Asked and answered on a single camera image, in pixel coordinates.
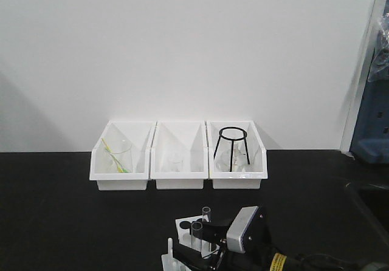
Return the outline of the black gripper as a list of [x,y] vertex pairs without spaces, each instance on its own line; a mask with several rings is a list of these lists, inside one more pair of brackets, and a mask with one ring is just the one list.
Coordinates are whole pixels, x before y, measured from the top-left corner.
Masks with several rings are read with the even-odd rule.
[[221,250],[205,257],[207,270],[264,270],[269,266],[271,235],[265,220],[264,208],[259,207],[244,235],[245,253],[235,253],[227,248],[227,231],[233,219],[202,222],[202,240],[221,244]]

